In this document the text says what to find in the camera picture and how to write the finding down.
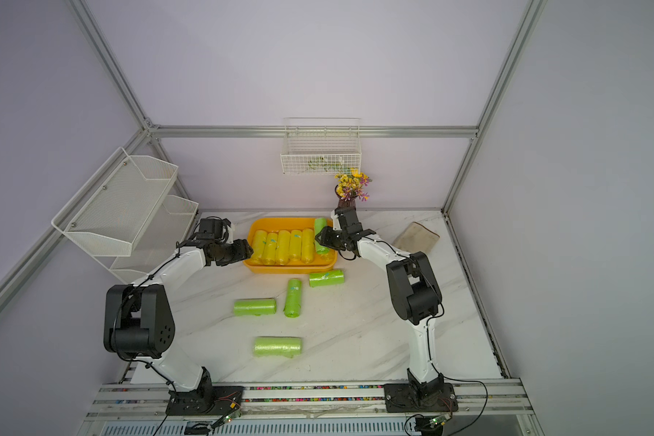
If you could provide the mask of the yellow trash bag roll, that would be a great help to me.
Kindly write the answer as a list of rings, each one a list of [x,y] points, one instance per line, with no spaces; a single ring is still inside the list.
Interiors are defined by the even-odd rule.
[[[305,265],[310,265],[314,262],[315,247],[314,247],[314,229],[305,228],[302,232],[302,251],[301,262]]]
[[[278,265],[288,265],[291,260],[290,256],[290,243],[292,241],[292,234],[287,230],[281,230],[278,233],[278,242],[276,249],[276,263]]]
[[[250,258],[252,265],[261,265],[263,263],[263,252],[265,251],[267,232],[256,230],[253,235],[252,249],[253,254]]]
[[[289,243],[289,258],[292,262],[299,262],[303,252],[303,231],[292,230]]]
[[[264,265],[275,265],[278,249],[278,234],[269,233],[265,238],[265,248],[262,254],[262,263]]]

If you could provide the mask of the orange plastic storage box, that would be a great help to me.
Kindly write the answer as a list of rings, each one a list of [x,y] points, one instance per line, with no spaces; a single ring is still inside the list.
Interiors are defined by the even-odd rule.
[[[265,217],[254,221],[249,227],[247,240],[254,244],[254,234],[257,231],[279,233],[281,230],[303,230],[314,227],[315,217]],[[245,260],[243,264],[254,274],[312,274],[326,272],[334,269],[337,261],[335,251],[326,256],[316,254],[312,263],[302,263],[300,260],[291,260],[287,265],[264,265],[252,260]]]

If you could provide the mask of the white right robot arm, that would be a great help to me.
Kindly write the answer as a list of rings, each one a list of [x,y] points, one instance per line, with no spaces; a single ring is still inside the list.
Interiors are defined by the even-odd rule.
[[[385,272],[394,312],[410,326],[411,397],[420,403],[443,392],[445,378],[435,363],[435,320],[441,317],[443,295],[427,254],[409,253],[363,227],[356,208],[332,211],[332,226],[320,230],[315,241],[340,254],[349,252]]]

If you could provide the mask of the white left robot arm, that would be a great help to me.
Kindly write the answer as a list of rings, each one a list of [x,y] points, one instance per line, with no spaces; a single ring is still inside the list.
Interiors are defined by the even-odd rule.
[[[111,287],[105,297],[105,350],[123,361],[145,365],[172,392],[198,390],[205,368],[174,343],[169,294],[203,268],[239,263],[252,254],[244,239],[232,243],[188,240],[145,278]]]

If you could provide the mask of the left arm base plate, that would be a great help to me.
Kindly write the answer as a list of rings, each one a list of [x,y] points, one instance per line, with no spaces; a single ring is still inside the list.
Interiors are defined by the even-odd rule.
[[[170,416],[225,416],[240,409],[243,386],[214,386],[190,392],[170,392],[165,413]]]

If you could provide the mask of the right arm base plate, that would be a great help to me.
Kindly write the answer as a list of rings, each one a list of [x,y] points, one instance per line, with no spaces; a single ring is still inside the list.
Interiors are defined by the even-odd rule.
[[[409,383],[383,386],[387,412],[458,412],[457,395],[451,383],[438,383],[432,389],[415,389]]]

